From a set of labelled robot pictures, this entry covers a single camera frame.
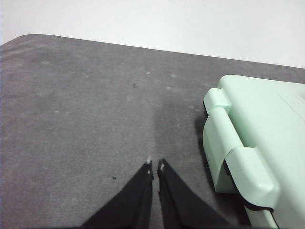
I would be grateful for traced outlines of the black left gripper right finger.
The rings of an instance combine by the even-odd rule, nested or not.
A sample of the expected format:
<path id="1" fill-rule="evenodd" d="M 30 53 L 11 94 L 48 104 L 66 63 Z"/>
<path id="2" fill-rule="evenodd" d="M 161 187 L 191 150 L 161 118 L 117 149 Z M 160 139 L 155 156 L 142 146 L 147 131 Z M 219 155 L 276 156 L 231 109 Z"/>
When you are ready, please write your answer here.
<path id="1" fill-rule="evenodd" d="M 199 198 L 165 160 L 159 160 L 159 199 L 165 229 L 215 229 L 230 223 Z"/>

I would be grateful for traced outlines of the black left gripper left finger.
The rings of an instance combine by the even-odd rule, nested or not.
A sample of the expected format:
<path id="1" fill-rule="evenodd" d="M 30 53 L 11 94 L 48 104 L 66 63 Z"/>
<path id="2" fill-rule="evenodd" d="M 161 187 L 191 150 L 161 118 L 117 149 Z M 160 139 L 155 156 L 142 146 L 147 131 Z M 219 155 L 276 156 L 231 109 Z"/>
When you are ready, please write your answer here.
<path id="1" fill-rule="evenodd" d="M 145 162 L 128 183 L 82 225 L 82 229 L 148 229 L 153 198 L 152 162 Z"/>

